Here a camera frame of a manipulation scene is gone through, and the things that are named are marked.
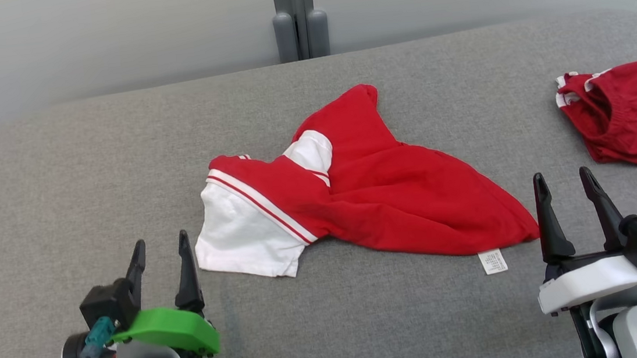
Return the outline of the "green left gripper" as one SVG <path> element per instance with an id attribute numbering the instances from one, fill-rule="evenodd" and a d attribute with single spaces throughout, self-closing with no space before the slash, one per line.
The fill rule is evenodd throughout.
<path id="1" fill-rule="evenodd" d="M 139 311 L 128 329 L 112 335 L 113 343 L 139 341 L 189 351 L 197 356 L 220 353 L 220 335 L 204 317 L 204 297 L 197 276 L 198 264 L 187 232 L 179 232 L 180 281 L 175 305 L 177 309 L 155 307 Z M 145 241 L 136 241 L 125 279 L 132 295 L 141 293 L 146 269 Z"/>

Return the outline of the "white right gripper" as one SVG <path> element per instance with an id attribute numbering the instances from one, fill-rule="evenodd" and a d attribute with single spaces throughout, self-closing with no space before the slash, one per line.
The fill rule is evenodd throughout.
<path id="1" fill-rule="evenodd" d="M 621 213 L 587 166 L 580 167 L 578 174 L 604 232 L 604 250 L 622 250 L 627 237 L 620 231 Z M 563 270 L 567 263 L 559 262 L 576 255 L 575 247 L 559 224 L 543 174 L 534 174 L 533 187 L 542 259 L 547 264 L 545 281 L 538 294 L 542 312 L 556 313 L 597 299 L 607 299 L 609 308 L 637 305 L 637 267 L 622 254 L 600 258 L 590 264 L 584 264 L 579 258 L 578 268 Z"/>

